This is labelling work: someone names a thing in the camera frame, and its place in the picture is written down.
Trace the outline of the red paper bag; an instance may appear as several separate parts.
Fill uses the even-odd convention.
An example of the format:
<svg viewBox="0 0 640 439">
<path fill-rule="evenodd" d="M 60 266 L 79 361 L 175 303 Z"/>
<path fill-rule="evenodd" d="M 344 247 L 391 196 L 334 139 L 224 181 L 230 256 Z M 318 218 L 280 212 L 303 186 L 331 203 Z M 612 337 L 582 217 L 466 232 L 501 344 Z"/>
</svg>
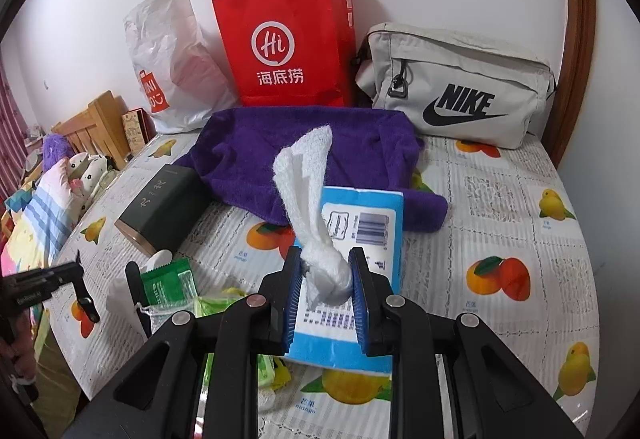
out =
<svg viewBox="0 0 640 439">
<path fill-rule="evenodd" d="M 350 107 L 352 0 L 213 0 L 244 107 Z"/>
</svg>

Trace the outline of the grey Nike bag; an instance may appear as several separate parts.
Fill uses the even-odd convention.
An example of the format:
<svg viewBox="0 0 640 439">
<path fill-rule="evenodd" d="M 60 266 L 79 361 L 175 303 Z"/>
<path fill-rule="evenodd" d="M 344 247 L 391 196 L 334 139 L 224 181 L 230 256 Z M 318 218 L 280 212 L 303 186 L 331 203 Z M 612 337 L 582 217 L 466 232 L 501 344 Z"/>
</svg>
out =
<svg viewBox="0 0 640 439">
<path fill-rule="evenodd" d="M 516 149 L 555 92 L 546 60 L 503 40 L 384 22 L 357 54 L 372 107 L 404 113 L 417 132 Z"/>
</svg>

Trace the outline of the white Miniso plastic bag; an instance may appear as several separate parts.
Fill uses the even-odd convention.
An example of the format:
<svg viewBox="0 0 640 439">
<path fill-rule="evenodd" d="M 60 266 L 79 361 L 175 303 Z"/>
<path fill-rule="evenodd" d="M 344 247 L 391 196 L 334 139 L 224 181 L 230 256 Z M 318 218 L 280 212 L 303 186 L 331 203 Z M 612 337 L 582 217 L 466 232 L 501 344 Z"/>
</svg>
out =
<svg viewBox="0 0 640 439">
<path fill-rule="evenodd" d="M 144 0 L 124 19 L 129 57 L 155 130 L 203 128 L 238 95 L 204 45 L 190 0 Z"/>
</svg>

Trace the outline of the white cloth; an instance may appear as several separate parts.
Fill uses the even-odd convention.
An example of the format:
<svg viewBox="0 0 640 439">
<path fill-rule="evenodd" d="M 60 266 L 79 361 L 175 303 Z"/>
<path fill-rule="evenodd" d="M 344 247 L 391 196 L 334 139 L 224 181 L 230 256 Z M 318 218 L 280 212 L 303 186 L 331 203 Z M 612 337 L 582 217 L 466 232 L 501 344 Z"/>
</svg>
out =
<svg viewBox="0 0 640 439">
<path fill-rule="evenodd" d="M 273 161 L 273 182 L 284 205 L 296 239 L 306 281 L 307 306 L 320 303 L 338 307 L 352 295 L 352 273 L 334 247 L 321 214 L 321 196 L 329 151 L 330 126 L 312 129 L 292 146 L 282 149 Z"/>
</svg>

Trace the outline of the purple towel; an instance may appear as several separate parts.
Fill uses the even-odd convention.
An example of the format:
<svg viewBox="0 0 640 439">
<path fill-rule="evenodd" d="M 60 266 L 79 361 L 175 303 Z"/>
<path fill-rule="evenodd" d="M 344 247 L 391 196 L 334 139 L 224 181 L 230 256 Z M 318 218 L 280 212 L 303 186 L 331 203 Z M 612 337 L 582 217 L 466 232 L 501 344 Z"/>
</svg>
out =
<svg viewBox="0 0 640 439">
<path fill-rule="evenodd" d="M 216 112 L 180 166 L 215 200 L 286 225 L 277 177 L 296 166 L 319 187 L 397 191 L 404 228 L 435 232 L 448 212 L 438 194 L 412 188 L 423 149 L 404 113 L 361 108 L 263 107 Z"/>
</svg>

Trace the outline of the purple plush toy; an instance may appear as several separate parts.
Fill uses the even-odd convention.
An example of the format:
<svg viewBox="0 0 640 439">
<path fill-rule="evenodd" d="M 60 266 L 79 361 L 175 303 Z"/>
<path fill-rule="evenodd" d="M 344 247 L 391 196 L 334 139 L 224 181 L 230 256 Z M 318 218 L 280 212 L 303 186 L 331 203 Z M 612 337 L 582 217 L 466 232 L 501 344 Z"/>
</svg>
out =
<svg viewBox="0 0 640 439">
<path fill-rule="evenodd" d="M 47 134 L 43 138 L 42 155 L 43 155 L 43 173 L 50 170 L 57 162 L 62 159 L 70 159 L 76 154 L 70 141 L 64 136 L 56 133 Z"/>
</svg>

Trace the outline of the green gold tin box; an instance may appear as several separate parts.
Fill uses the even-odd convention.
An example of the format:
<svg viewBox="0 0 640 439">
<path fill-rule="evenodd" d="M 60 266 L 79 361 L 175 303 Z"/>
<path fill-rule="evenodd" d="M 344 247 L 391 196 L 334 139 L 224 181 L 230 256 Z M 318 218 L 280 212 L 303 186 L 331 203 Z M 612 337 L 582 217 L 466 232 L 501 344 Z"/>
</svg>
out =
<svg viewBox="0 0 640 439">
<path fill-rule="evenodd" d="M 192 168 L 164 165 L 115 221 L 115 227 L 145 256 L 175 254 L 212 203 L 208 185 Z"/>
</svg>

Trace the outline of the blue tissue pack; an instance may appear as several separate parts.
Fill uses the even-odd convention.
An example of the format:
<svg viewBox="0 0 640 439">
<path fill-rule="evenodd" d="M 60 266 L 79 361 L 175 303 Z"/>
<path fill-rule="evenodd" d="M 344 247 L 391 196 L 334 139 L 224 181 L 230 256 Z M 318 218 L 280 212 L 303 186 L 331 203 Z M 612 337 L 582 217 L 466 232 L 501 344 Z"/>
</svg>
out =
<svg viewBox="0 0 640 439">
<path fill-rule="evenodd" d="M 363 249 L 369 269 L 400 289 L 404 196 L 397 192 L 326 187 L 321 215 L 334 247 L 344 257 L 354 247 Z M 285 358 L 322 369 L 388 375 L 392 359 L 367 357 L 357 341 L 352 303 L 320 303 L 310 309 L 300 294 L 293 341 Z"/>
</svg>

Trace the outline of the white spotted plush toy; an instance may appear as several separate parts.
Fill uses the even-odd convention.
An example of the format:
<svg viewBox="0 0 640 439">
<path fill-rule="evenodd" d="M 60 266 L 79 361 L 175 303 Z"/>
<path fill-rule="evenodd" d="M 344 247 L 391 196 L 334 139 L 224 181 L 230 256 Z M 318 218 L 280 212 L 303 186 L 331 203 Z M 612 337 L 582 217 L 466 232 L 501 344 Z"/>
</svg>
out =
<svg viewBox="0 0 640 439">
<path fill-rule="evenodd" d="M 80 216 L 88 211 L 119 175 L 111 156 L 87 152 L 75 154 L 68 161 L 66 172 L 72 192 L 81 199 Z"/>
</svg>

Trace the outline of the green snack packet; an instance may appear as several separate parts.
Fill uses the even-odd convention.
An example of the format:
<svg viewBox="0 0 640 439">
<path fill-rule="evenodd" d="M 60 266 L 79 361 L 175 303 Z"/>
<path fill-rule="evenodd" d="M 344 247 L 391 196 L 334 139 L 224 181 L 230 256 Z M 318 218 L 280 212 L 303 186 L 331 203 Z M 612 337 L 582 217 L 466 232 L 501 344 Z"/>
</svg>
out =
<svg viewBox="0 0 640 439">
<path fill-rule="evenodd" d="M 186 257 L 141 274 L 146 299 L 152 306 L 179 303 L 198 296 L 194 275 Z"/>
</svg>

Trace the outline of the colourful striped bedding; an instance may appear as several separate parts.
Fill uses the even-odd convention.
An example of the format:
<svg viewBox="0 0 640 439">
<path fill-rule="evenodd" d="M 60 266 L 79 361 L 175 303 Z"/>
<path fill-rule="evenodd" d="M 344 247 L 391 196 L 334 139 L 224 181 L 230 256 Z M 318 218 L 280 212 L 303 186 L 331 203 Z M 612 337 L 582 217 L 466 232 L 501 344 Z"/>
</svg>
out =
<svg viewBox="0 0 640 439">
<path fill-rule="evenodd" d="M 84 198 L 70 184 L 68 164 L 63 158 L 42 174 L 2 249 L 3 277 L 52 266 L 76 227 Z"/>
</svg>

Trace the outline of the brown patterned book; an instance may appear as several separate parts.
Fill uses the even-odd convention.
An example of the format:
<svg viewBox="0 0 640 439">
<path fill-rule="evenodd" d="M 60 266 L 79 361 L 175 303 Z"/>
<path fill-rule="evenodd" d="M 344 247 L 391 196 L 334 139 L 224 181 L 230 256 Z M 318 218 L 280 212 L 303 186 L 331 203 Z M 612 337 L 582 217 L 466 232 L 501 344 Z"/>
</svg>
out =
<svg viewBox="0 0 640 439">
<path fill-rule="evenodd" d="M 122 128 L 132 155 L 137 155 L 156 134 L 149 114 L 142 108 L 122 114 Z"/>
</svg>

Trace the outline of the fruit print tablecloth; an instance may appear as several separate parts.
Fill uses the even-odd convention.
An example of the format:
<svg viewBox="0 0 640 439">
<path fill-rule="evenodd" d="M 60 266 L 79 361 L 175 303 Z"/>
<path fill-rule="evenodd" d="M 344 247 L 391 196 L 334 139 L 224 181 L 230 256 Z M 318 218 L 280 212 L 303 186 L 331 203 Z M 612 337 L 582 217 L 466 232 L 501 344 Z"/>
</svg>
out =
<svg viewBox="0 0 640 439">
<path fill-rule="evenodd" d="M 89 208 L 58 254 L 79 251 L 85 282 L 101 321 L 84 334 L 73 289 L 63 287 L 47 303 L 54 337 L 76 381 L 91 399 L 143 344 L 143 337 L 105 308 L 108 289 L 130 260 L 146 261 L 115 227 L 143 186 L 165 164 L 190 150 L 198 133 L 157 136 Z M 599 316 L 586 242 L 575 218 L 540 217 L 544 193 L 575 213 L 540 141 L 527 135 L 516 150 L 488 149 L 445 138 L 425 138 L 416 185 L 443 196 L 446 221 L 436 233 L 405 232 L 400 292 L 427 312 L 455 317 L 476 312 L 552 395 L 569 352 L 588 353 L 598 373 Z M 248 293 L 262 276 L 282 266 L 273 237 L 257 234 L 262 221 L 239 208 L 214 204 L 177 256 L 186 256 L 198 292 L 234 286 Z M 507 291 L 472 281 L 471 266 L 506 266 Z M 321 390 L 322 370 L 288 363 L 292 381 L 259 415 L 264 438 L 387 438 L 388 401 L 351 405 Z"/>
</svg>

